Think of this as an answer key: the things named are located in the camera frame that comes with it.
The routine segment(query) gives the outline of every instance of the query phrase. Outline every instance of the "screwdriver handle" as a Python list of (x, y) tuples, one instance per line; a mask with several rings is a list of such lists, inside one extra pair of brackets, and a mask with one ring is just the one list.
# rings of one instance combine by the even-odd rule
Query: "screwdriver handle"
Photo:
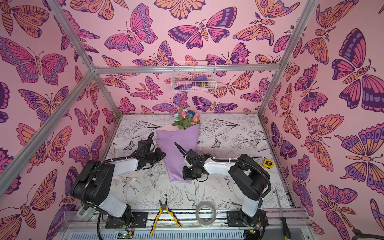
[(291, 231), (288, 228), (287, 219), (282, 217), (281, 221), (283, 222), (283, 234), (285, 236), (285, 240), (291, 240)]

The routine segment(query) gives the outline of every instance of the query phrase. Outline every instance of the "roll of tape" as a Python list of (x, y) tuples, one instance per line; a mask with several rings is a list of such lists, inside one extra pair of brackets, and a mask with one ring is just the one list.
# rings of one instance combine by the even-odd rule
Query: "roll of tape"
[[(211, 210), (212, 212), (212, 219), (209, 220), (209, 221), (205, 221), (205, 220), (201, 220), (200, 217), (199, 217), (199, 212), (202, 208), (208, 208), (209, 210)], [(197, 222), (200, 224), (200, 226), (202, 227), (209, 227), (211, 226), (214, 222), (215, 222), (215, 219), (216, 219), (216, 209), (215, 209), (215, 206), (212, 205), (212, 203), (210, 202), (201, 202), (197, 208), (196, 208), (196, 220)]]

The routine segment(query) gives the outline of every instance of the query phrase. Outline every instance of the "pliers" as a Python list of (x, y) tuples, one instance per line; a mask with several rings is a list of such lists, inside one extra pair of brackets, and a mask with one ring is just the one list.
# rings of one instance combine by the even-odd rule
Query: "pliers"
[(156, 223), (159, 220), (161, 214), (163, 213), (163, 210), (167, 211), (167, 213), (173, 217), (173, 220), (175, 220), (175, 222), (178, 225), (178, 227), (181, 228), (181, 225), (180, 225), (179, 221), (177, 220), (176, 216), (167, 207), (167, 199), (166, 199), (166, 203), (165, 204), (161, 204), (160, 200), (159, 200), (159, 203), (160, 203), (160, 210), (159, 210), (159, 213), (156, 215), (155, 222), (153, 222), (150, 236), (153, 235), (153, 232), (154, 232), (155, 227), (156, 227)]

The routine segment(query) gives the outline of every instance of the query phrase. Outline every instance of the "purple wrapping paper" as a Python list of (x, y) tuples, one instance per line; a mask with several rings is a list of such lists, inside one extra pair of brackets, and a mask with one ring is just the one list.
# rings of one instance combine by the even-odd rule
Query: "purple wrapping paper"
[(187, 164), (183, 158), (183, 154), (181, 154), (174, 143), (177, 142), (186, 151), (190, 149), (196, 151), (199, 129), (200, 124), (178, 131), (156, 131), (159, 147), (161, 151), (167, 154), (164, 162), (171, 182), (191, 183), (190, 180), (183, 179), (183, 167), (187, 166)]

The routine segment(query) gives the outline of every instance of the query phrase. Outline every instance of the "white wire basket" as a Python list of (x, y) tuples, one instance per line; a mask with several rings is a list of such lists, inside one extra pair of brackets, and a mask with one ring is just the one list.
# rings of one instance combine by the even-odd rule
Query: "white wire basket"
[(193, 61), (195, 65), (185, 70), (190, 61), (174, 61), (171, 86), (173, 93), (216, 93), (216, 62)]

